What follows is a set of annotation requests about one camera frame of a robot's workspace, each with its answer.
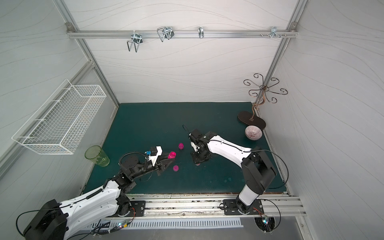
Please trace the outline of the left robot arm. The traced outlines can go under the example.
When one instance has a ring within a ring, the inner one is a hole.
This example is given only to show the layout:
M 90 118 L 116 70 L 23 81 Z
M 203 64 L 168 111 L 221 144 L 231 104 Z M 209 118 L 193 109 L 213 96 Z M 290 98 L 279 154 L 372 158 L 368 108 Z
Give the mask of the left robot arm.
M 176 159 L 176 153 L 130 152 L 119 159 L 119 172 L 104 184 L 73 199 L 46 202 L 19 234 L 26 240 L 68 240 L 76 232 L 106 217 L 135 216 L 136 208 L 127 197 L 135 180 L 146 174 L 161 174 Z

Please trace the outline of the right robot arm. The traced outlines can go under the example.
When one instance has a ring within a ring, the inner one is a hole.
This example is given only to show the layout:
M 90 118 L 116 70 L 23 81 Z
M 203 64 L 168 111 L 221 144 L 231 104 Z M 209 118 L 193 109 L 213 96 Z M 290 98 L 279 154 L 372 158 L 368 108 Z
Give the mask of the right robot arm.
M 267 156 L 268 150 L 242 147 L 214 132 L 202 134 L 197 129 L 189 133 L 189 139 L 194 150 L 191 156 L 195 164 L 206 162 L 213 155 L 219 155 L 241 168 L 245 186 L 237 196 L 235 206 L 239 214 L 249 214 L 254 202 L 278 175 L 278 171 Z

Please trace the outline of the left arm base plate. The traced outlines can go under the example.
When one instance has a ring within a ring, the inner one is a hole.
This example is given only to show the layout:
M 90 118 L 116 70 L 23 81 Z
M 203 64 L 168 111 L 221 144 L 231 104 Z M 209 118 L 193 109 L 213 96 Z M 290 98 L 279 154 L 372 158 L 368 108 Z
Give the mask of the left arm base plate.
M 118 207 L 117 212 L 113 217 L 129 218 L 129 217 L 143 217 L 145 211 L 145 201 L 131 201 L 122 204 Z

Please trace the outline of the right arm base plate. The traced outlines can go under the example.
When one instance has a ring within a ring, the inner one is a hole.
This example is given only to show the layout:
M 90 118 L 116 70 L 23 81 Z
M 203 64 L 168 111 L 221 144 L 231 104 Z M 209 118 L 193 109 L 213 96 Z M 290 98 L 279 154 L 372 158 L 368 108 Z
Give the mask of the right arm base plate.
M 251 215 L 264 215 L 263 205 L 261 200 L 254 200 L 251 205 L 246 206 L 240 200 L 235 199 L 225 199 L 220 203 L 219 208 L 224 211 L 226 216 L 251 216 Z

